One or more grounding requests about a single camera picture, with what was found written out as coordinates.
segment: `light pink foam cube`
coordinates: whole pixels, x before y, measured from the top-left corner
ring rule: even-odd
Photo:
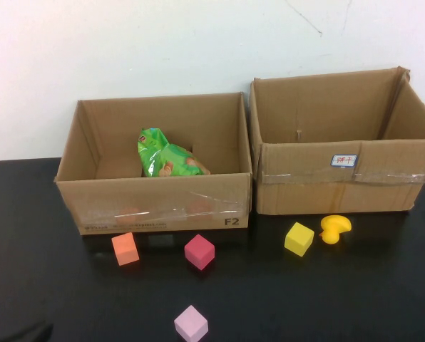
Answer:
[[[184,252],[185,258],[202,270],[214,259],[215,249],[212,243],[197,234],[184,246]]]
[[[193,306],[175,319],[176,331],[187,342],[198,342],[208,332],[208,321]]]

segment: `snack bag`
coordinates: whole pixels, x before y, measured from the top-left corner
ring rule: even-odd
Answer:
[[[158,128],[142,130],[138,153],[147,177],[210,175],[192,153],[170,144]]]

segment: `yellow rubber duck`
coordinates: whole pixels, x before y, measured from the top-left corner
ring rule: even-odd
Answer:
[[[320,233],[320,236],[326,244],[336,244],[339,241],[339,234],[352,230],[352,224],[349,219],[341,215],[324,217],[320,222],[320,226],[324,230]]]

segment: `red foam cube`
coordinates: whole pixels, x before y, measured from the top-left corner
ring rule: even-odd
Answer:
[[[185,258],[203,270],[215,256],[215,248],[207,239],[197,234],[184,247]]]

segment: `white label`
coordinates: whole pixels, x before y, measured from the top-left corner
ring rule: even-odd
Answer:
[[[336,167],[354,167],[357,161],[357,155],[334,155],[332,166]]]

